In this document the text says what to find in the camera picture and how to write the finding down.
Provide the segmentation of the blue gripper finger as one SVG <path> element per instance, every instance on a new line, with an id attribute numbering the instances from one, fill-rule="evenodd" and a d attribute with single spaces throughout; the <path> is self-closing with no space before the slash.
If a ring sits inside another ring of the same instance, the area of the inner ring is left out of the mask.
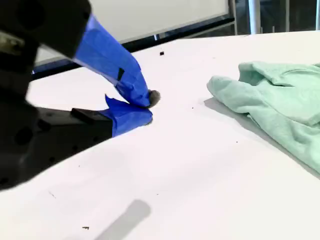
<path id="1" fill-rule="evenodd" d="M 105 110 L 71 111 L 40 107 L 31 150 L 23 160 L 15 185 L 21 184 L 86 149 L 145 126 L 153 120 L 147 108 L 105 98 Z"/>
<path id="2" fill-rule="evenodd" d="M 39 1 L 40 45 L 103 76 L 129 103 L 151 108 L 150 90 L 135 57 L 97 20 L 88 0 Z"/>

